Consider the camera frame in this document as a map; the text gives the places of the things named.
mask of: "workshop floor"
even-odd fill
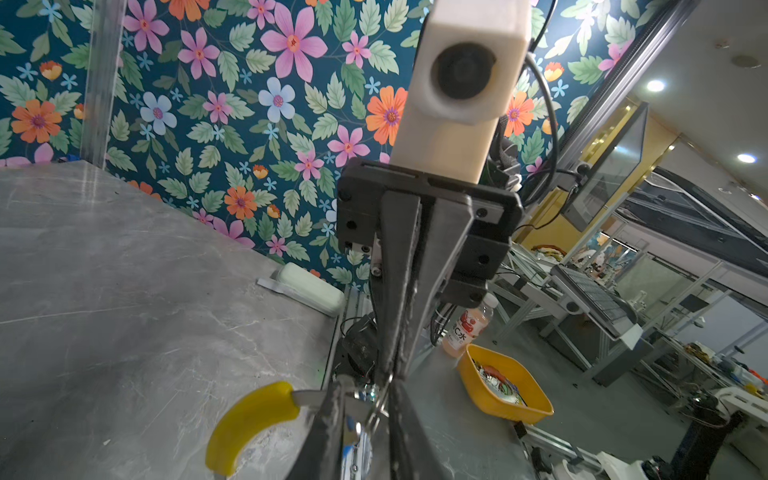
[[[677,449],[688,427],[678,415],[668,415],[664,405],[627,374],[610,387],[588,383],[578,388],[581,370],[524,324],[498,345],[492,337],[501,328],[494,319],[477,344],[511,356],[536,378],[554,406],[554,415],[538,427],[575,445],[598,453],[606,451],[624,461],[659,455],[667,461]],[[758,469],[736,449],[725,445],[715,459],[710,480],[758,480]]]

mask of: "green leaf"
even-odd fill
[[[293,162],[279,161],[274,165],[270,165],[270,170],[275,172],[277,176],[283,180],[291,182],[299,180],[299,176],[301,175],[301,173],[296,170],[296,164]]]
[[[203,195],[203,200],[201,201],[203,208],[209,214],[217,212],[221,208],[221,204],[223,202],[224,202],[224,192],[213,191],[213,190],[210,192],[206,192],[205,195]]]
[[[266,212],[261,214],[261,220],[259,220],[257,231],[259,232],[259,238],[265,242],[271,240],[272,235],[275,234],[275,225],[272,223],[272,219]]]
[[[288,253],[288,256],[291,258],[295,258],[296,260],[305,260],[309,261],[310,256],[306,254],[306,248],[304,248],[304,245],[291,240],[290,242],[286,243],[286,253]]]
[[[172,197],[176,197],[179,200],[186,199],[189,193],[187,192],[187,186],[176,180],[175,178],[164,178],[157,181],[163,186]]]
[[[227,162],[224,162],[224,166],[227,168],[227,183],[229,183],[230,187],[245,187],[243,174]]]
[[[48,37],[48,31],[46,31],[44,34],[37,37],[32,42],[32,53],[29,56],[29,61],[37,61],[43,58],[44,55],[47,55],[51,52],[51,39]],[[72,63],[67,59],[67,57],[71,55],[67,53],[63,57],[61,57],[61,60],[66,61],[67,63]],[[88,57],[85,59],[85,66],[84,67],[76,67],[76,68],[88,68]]]
[[[18,77],[0,75],[0,93],[14,107],[26,107],[28,101],[35,99],[35,91]]]
[[[326,100],[326,96],[323,95],[320,90],[305,83],[304,92],[306,93],[306,96],[304,97],[306,103],[312,109],[313,113],[322,114],[328,110],[328,101]]]
[[[230,91],[234,91],[240,73],[237,68],[237,57],[231,51],[222,51],[219,54],[218,63],[221,79],[227,83]]]
[[[83,94],[79,91],[60,91],[54,95],[50,102],[56,107],[56,111],[62,115],[68,114]]]
[[[322,117],[317,119],[314,127],[315,131],[312,133],[312,139],[325,140],[326,138],[336,133],[336,130],[339,128],[339,121],[331,114],[323,114]]]
[[[315,7],[315,18],[317,26],[323,30],[323,35],[328,33],[328,27],[333,22],[333,5],[331,2],[318,3]]]
[[[120,170],[132,172],[136,171],[136,166],[131,161],[129,156],[127,156],[122,150],[115,147],[109,147],[109,150],[107,150],[107,155],[107,161]]]
[[[296,222],[296,235],[299,237],[308,237],[312,232],[312,218],[307,212]]]
[[[270,69],[275,60],[277,60],[275,55],[270,55],[264,50],[249,50],[245,56],[245,63],[253,73],[264,73]]]
[[[63,41],[65,45],[68,47],[72,46],[72,39],[69,38],[69,28],[67,28],[67,25],[64,24],[60,19],[56,18],[53,21],[53,26],[51,27],[51,30],[53,30],[53,35]]]
[[[201,121],[199,124],[192,127],[192,131],[187,134],[192,140],[197,140],[202,144],[206,144],[214,139],[214,126],[206,121]]]
[[[227,12],[219,10],[217,8],[209,8],[203,15],[203,20],[211,28],[219,28],[224,23],[224,19],[227,17]]]
[[[366,0],[360,9],[360,31],[363,35],[373,36],[379,33],[382,21],[381,9],[376,0]]]
[[[335,266],[333,268],[329,268],[327,272],[331,274],[335,281],[341,283],[342,285],[349,285],[352,283],[352,272],[346,268]]]
[[[176,170],[178,170],[180,174],[186,177],[192,174],[193,167],[194,164],[192,163],[192,149],[189,147],[184,148],[176,156]]]
[[[342,65],[341,79],[349,91],[362,98],[366,91],[366,79],[363,77],[362,69],[360,67],[353,63]]]
[[[352,96],[352,115],[358,120],[364,120],[366,117],[366,106],[357,95]]]
[[[285,205],[285,208],[286,210],[288,210],[291,217],[296,216],[296,212],[299,209],[300,201],[301,200],[299,198],[299,192],[295,190],[286,190],[286,193],[283,194],[283,205]]]
[[[317,187],[311,180],[303,180],[299,184],[299,192],[304,200],[310,203],[313,207],[317,207]]]
[[[371,58],[368,59],[371,66],[382,73],[388,73],[390,71],[400,74],[400,69],[395,61],[395,52],[389,47],[384,45],[381,40],[376,40],[371,44]]]
[[[75,150],[80,150],[80,142],[83,138],[83,124],[77,118],[70,119],[69,144]]]
[[[235,25],[230,30],[230,44],[237,51],[245,51],[253,43],[253,34],[256,33],[255,22],[243,22]]]
[[[287,215],[280,215],[277,220],[277,236],[282,238],[291,238],[293,235],[293,225]]]
[[[329,197],[336,197],[333,193],[333,188],[336,186],[336,182],[333,181],[333,173],[326,167],[320,168],[320,178],[317,179],[317,186],[320,191]]]
[[[181,51],[181,40],[171,40],[165,44],[165,48],[163,48],[163,53],[161,53],[160,56],[157,57],[157,61],[159,61],[160,63],[168,63],[169,61],[176,61],[179,59],[180,51]]]
[[[315,145],[312,141],[302,134],[292,134],[289,132],[288,141],[290,142],[290,147],[293,151],[300,151],[303,154],[315,149]]]
[[[406,0],[392,0],[384,14],[384,28],[396,33],[402,30],[402,24],[406,23],[408,15],[408,2]]]
[[[224,125],[224,147],[229,148],[236,154],[247,154],[248,151],[243,146],[243,138],[237,133],[232,125]]]
[[[112,137],[117,141],[127,141],[128,135],[131,133],[128,130],[128,122],[125,120],[125,114],[122,110],[118,111],[118,114],[112,118]]]
[[[544,153],[544,138],[541,136],[541,129],[536,128],[533,135],[525,141],[525,146],[521,154],[523,164],[533,164],[541,154]]]
[[[149,172],[150,176],[154,179],[157,179],[157,164],[154,163],[154,159],[152,158],[152,155],[147,155],[147,163],[145,164],[147,166],[147,171]]]
[[[406,38],[405,40],[400,42],[401,47],[405,48],[416,48],[419,46],[419,37],[421,36],[422,31],[421,30],[414,30],[411,32],[411,35]]]
[[[581,84],[592,85],[603,76],[603,71],[599,68],[602,61],[602,58],[592,55],[581,57],[580,61],[569,61],[568,70],[574,75],[574,80]]]
[[[139,70],[134,56],[123,51],[120,53],[120,57],[123,59],[123,68],[120,69],[120,73],[125,78],[125,81],[144,91],[144,86],[141,84],[141,70]]]
[[[190,188],[196,194],[202,194],[207,188],[210,180],[210,172],[197,172],[190,178]]]
[[[341,109],[346,102],[346,95],[344,94],[344,85],[341,84],[336,73],[331,74],[331,81],[328,84],[328,105],[331,108]]]
[[[230,15],[244,17],[252,7],[248,0],[219,0],[216,8],[227,10]]]
[[[336,6],[336,16],[333,18],[333,34],[339,41],[348,41],[356,23],[355,9],[349,0],[341,0]]]
[[[179,108],[179,113],[187,115],[192,120],[205,118],[209,112],[203,108],[203,104],[207,101],[203,95],[194,94],[184,100],[184,105]]]

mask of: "plastic bottle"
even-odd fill
[[[497,306],[498,299],[486,293],[480,306],[465,310],[442,341],[445,351],[450,356],[460,357],[467,350],[467,345],[488,326]]]

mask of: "pink flower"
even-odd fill
[[[256,19],[256,25],[259,25],[259,30],[264,29],[264,20],[269,23],[275,22],[275,15],[272,15],[272,10],[275,8],[275,0],[250,0],[252,9],[248,11],[248,18]]]
[[[288,247],[286,247],[286,239],[281,237],[278,240],[275,235],[272,235],[272,241],[267,241],[266,245],[270,248],[270,255],[282,257],[283,252],[288,251]]]
[[[309,180],[310,175],[315,178],[320,178],[320,167],[323,166],[323,161],[315,159],[315,151],[310,150],[309,153],[296,152],[296,156],[301,160],[300,164],[296,164],[296,171],[304,172],[304,180]]]
[[[601,61],[600,64],[598,65],[598,68],[604,71],[606,75],[611,73],[611,70],[613,70],[616,64],[619,62],[619,60],[621,60],[621,56],[627,50],[627,47],[629,46],[630,43],[632,42],[628,41],[622,46],[619,46],[618,43],[612,43],[608,45],[608,54],[611,57]]]
[[[192,217],[195,220],[199,221],[200,223],[207,225],[209,227],[212,227],[214,225],[213,224],[214,216],[206,212],[204,208],[201,208],[199,212],[192,212]]]
[[[227,124],[229,118],[227,115],[232,113],[233,108],[227,104],[227,95],[219,94],[219,98],[216,98],[216,94],[212,91],[208,91],[208,100],[203,104],[203,109],[210,112],[210,122],[215,124],[219,120],[221,123]]]
[[[349,36],[349,40],[351,42],[345,41],[341,45],[344,51],[349,52],[346,56],[346,63],[355,62],[355,65],[362,68],[362,60],[364,58],[371,58],[371,51],[368,48],[364,48],[368,45],[368,35],[364,35],[360,41],[358,41],[357,32],[353,30],[352,34]]]
[[[136,50],[143,51],[147,47],[147,40],[149,40],[149,46],[152,47],[152,50],[155,50],[157,53],[163,53],[163,45],[157,36],[167,35],[169,28],[162,20],[154,20],[155,15],[157,15],[157,7],[154,4],[154,0],[144,2],[143,12],[137,0],[128,0],[128,8],[136,18],[125,15],[123,26],[128,31],[137,32]]]
[[[208,35],[205,34],[204,28],[198,28],[194,37],[192,39],[192,34],[186,30],[181,31],[181,41],[189,47],[189,50],[180,51],[179,60],[184,63],[192,62],[192,78],[196,80],[203,74],[202,70],[205,70],[208,76],[215,77],[216,67],[211,63],[211,60],[218,58],[221,52],[213,45],[205,46],[208,42]]]
[[[360,140],[362,140],[362,128],[356,128],[352,131],[352,135],[349,135],[346,127],[340,125],[339,140],[328,142],[328,148],[332,152],[340,152],[336,155],[337,167],[346,165],[346,161],[350,158],[371,153],[371,149],[367,145],[359,144]]]
[[[293,60],[296,59],[296,73],[306,81],[312,81],[312,64],[306,57],[318,58],[328,51],[326,43],[320,37],[307,37],[315,25],[315,12],[312,7],[303,8],[296,16],[296,29],[293,28],[293,17],[290,10],[282,3],[275,4],[275,23],[283,33],[270,30],[261,35],[261,43],[269,51],[282,51],[275,62],[275,72],[278,78],[285,78],[293,70]]]
[[[243,234],[244,230],[242,220],[235,220],[234,222],[230,223],[230,228],[228,230],[227,224],[224,223],[224,220],[221,220],[219,217],[214,217],[214,230],[221,233],[222,235],[226,235],[232,240],[248,248],[254,248],[256,246],[253,240],[248,237],[238,238]]]

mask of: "orange flower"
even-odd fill
[[[373,135],[374,140],[384,145],[389,139],[390,145],[395,144],[402,110],[406,107],[407,99],[408,92],[402,87],[397,89],[397,94],[394,88],[384,87],[381,90],[381,99],[371,98],[368,102],[368,111],[373,115],[366,117],[366,125],[368,131],[376,131]]]
[[[141,185],[139,185],[139,184],[136,183],[136,180],[131,180],[130,182],[128,182],[128,184],[131,185],[132,187],[138,188],[139,190],[143,191],[144,193],[146,193],[150,197],[154,198],[155,200],[163,201],[163,199],[160,198],[160,194],[153,194],[152,193],[152,186],[150,184],[146,184],[145,182],[141,182]]]
[[[266,208],[266,214],[272,218],[280,218],[280,209],[275,207],[274,205],[269,205]]]
[[[230,188],[224,197],[224,203],[229,205],[227,211],[238,220],[253,218],[253,211],[259,207],[255,200],[253,192],[246,191],[245,187]]]
[[[161,0],[163,3],[170,2],[170,6],[168,7],[168,11],[171,15],[178,18],[179,20],[184,20],[184,12],[187,13],[187,18],[189,18],[190,22],[195,22],[197,20],[200,20],[203,16],[200,13],[200,9],[197,7],[198,5],[203,8],[203,10],[207,10],[208,6],[210,4],[210,0]]]
[[[50,101],[44,101],[41,106],[38,100],[28,101],[27,108],[16,107],[12,115],[18,120],[11,124],[13,133],[23,134],[22,140],[28,144],[34,142],[35,138],[39,144],[44,144],[61,131],[57,125],[61,121],[61,114],[55,109]]]
[[[61,75],[61,64],[56,63],[55,61],[46,61],[44,64],[40,65],[40,73],[43,74],[43,77],[53,81]]]
[[[544,78],[546,78],[547,81],[555,81],[560,78],[560,75],[562,75],[564,71],[565,69],[559,62],[550,62],[544,69]]]
[[[521,91],[515,95],[509,101],[509,109],[507,110],[507,128],[504,130],[505,137],[511,137],[512,135],[520,135],[525,131],[525,125],[530,125],[533,121],[533,100],[527,97],[524,91]]]
[[[263,167],[261,165],[257,165],[253,167],[253,174],[256,175],[256,178],[261,180],[262,178],[265,178],[267,175],[270,174],[270,171],[266,169],[266,167]]]

